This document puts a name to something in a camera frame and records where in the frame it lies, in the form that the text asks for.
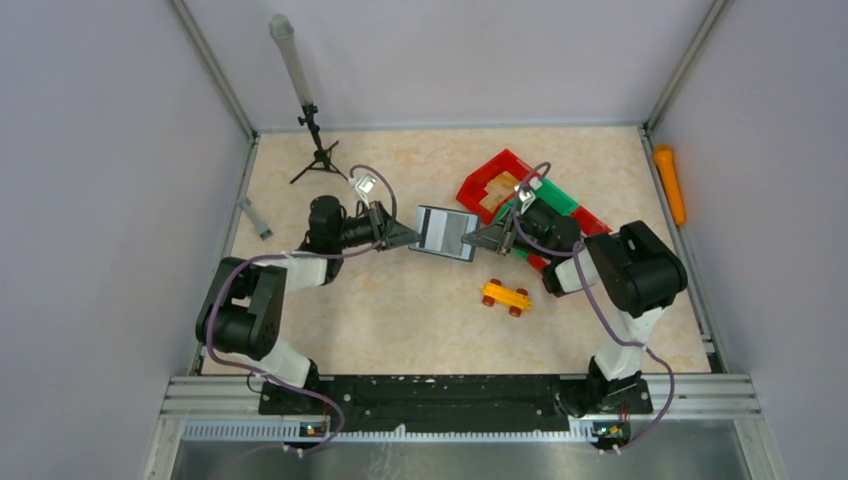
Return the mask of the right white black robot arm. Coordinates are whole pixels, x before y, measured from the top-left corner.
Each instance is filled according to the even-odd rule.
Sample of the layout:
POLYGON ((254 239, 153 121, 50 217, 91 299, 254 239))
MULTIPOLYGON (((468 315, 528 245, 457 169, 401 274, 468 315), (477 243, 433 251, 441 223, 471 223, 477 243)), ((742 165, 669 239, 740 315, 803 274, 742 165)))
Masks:
POLYGON ((585 379, 566 387, 560 405, 568 415, 613 412, 639 399, 654 327, 688 285, 680 259, 644 222, 586 236, 576 218, 536 199, 462 241, 499 255, 513 248, 538 255, 549 262, 542 270, 548 293, 585 293, 608 338, 590 358, 585 379))

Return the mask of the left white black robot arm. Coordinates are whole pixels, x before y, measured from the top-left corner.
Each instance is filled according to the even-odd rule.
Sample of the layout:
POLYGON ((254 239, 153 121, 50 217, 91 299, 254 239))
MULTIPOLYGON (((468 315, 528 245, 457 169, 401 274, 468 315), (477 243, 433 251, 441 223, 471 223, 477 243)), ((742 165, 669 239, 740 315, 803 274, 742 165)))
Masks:
POLYGON ((285 384, 283 401, 308 413, 319 404, 321 388, 308 378, 311 360, 280 336, 286 296, 332 283, 357 247, 385 251, 419 239, 379 201, 350 216, 337 197, 319 196, 310 204, 308 230, 294 252, 220 261, 195 324, 196 338, 216 362, 285 384))

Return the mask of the black leather card holder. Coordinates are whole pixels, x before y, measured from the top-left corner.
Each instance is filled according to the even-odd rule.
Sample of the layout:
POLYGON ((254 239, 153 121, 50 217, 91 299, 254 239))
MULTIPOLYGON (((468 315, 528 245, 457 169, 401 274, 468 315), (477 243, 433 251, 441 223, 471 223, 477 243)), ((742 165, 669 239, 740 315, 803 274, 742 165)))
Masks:
POLYGON ((479 215, 419 205, 416 212, 415 230, 419 239, 408 246, 414 252, 435 255, 451 260, 471 263, 476 248, 462 238, 482 226, 479 215))

